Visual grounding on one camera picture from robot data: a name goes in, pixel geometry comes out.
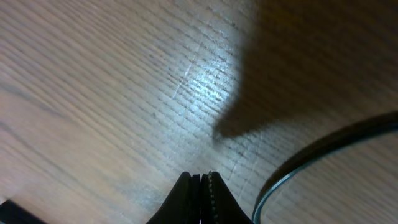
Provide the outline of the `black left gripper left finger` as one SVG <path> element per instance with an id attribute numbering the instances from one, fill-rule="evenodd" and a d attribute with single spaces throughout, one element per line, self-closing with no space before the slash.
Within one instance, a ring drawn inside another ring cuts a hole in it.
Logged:
<path id="1" fill-rule="evenodd" d="M 199 224 L 200 175 L 182 172 L 161 207 L 147 224 Z"/>

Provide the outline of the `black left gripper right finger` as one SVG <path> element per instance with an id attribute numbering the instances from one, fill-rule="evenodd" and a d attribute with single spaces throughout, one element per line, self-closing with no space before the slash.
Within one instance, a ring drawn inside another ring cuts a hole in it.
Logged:
<path id="1" fill-rule="evenodd" d="M 201 177 L 202 224 L 252 224 L 218 172 Z"/>

